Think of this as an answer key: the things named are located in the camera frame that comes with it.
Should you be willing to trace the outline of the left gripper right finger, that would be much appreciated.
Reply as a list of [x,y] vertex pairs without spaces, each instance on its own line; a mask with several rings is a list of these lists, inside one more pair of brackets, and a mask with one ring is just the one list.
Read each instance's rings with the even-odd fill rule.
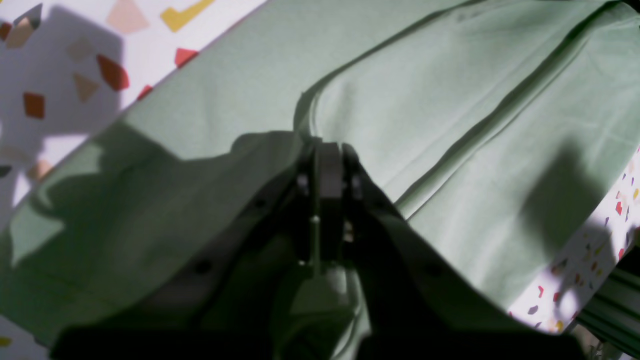
[[342,146],[343,246],[366,301],[371,333],[359,360],[583,360],[569,335],[543,335],[478,293],[403,218]]

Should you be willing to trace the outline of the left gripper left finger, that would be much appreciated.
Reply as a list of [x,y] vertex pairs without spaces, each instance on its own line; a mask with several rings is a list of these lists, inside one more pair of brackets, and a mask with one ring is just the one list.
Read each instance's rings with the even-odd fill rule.
[[176,275],[128,309],[62,333],[55,360],[271,360],[285,275],[321,271],[321,146],[262,187]]

